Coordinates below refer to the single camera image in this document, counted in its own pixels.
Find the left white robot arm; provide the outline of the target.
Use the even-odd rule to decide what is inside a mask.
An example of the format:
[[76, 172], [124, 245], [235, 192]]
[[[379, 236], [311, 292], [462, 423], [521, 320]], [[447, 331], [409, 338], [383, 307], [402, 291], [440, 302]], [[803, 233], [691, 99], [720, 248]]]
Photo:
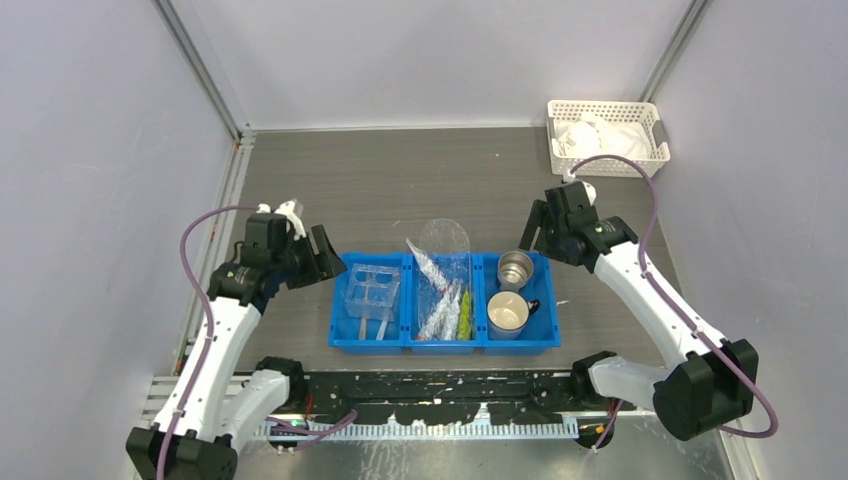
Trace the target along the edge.
[[143, 479], [231, 479], [243, 448], [275, 411], [298, 412], [308, 386], [300, 362], [266, 357], [232, 399], [236, 363], [282, 286], [299, 289], [347, 269], [321, 225], [306, 229], [303, 207], [261, 204], [245, 223], [233, 257], [202, 288], [188, 277], [204, 316], [176, 386], [148, 427], [135, 427], [126, 451]]

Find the blue three-compartment bin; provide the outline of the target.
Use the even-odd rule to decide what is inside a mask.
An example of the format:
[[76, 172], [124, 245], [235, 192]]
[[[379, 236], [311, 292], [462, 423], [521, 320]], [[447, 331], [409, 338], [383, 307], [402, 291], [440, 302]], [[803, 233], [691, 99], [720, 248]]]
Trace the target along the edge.
[[347, 354], [404, 352], [540, 355], [561, 344], [549, 261], [532, 252], [532, 274], [519, 289], [527, 315], [506, 319], [491, 308], [504, 288], [503, 253], [449, 253], [420, 262], [413, 253], [342, 256], [327, 343]]

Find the white plastic basket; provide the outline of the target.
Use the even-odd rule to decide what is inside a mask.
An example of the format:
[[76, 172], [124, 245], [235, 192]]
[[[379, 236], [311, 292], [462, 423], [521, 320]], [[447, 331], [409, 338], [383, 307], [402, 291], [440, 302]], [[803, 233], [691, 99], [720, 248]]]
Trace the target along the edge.
[[649, 175], [671, 160], [658, 109], [647, 102], [551, 100], [547, 136], [554, 175], [595, 155], [626, 157]]

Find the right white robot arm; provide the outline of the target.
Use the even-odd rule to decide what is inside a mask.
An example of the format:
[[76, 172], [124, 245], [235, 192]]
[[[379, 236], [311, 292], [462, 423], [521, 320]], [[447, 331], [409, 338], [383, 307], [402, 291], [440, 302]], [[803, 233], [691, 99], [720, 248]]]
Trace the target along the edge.
[[584, 410], [608, 399], [654, 412], [679, 440], [690, 440], [748, 415], [759, 355], [745, 339], [730, 341], [701, 318], [656, 270], [634, 230], [602, 219], [592, 186], [575, 181], [533, 202], [519, 248], [583, 267], [606, 284], [653, 340], [662, 367], [611, 352], [573, 363], [571, 397]]

